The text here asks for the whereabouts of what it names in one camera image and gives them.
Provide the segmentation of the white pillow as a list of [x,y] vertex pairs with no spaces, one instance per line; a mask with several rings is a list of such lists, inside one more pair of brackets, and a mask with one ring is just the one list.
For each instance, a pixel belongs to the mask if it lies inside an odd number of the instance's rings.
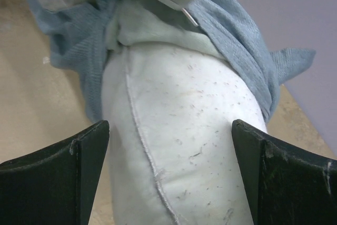
[[120,0],[102,80],[116,224],[252,224],[232,140],[265,131],[254,95],[202,34],[156,0]]

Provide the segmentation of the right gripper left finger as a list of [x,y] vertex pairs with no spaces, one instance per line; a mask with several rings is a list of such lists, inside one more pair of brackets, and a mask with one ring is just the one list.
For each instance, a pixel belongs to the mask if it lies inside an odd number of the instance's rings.
[[88,224],[108,141],[99,121],[1,163],[1,224]]

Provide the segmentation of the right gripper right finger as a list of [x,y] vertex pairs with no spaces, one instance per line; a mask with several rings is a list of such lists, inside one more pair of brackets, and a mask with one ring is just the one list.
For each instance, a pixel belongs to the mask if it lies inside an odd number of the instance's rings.
[[336,160],[242,120],[232,138],[254,224],[336,224]]

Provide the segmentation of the patchwork green beige pillowcase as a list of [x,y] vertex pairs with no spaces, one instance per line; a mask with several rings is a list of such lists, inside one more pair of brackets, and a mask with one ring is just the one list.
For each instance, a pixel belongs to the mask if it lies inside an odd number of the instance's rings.
[[280,97],[280,85],[306,71],[311,49],[270,52],[237,0],[194,0],[180,11],[157,0],[27,0],[49,37],[51,64],[80,78],[87,117],[102,118],[101,87],[108,52],[120,45],[166,42],[226,60],[248,85],[265,121]]

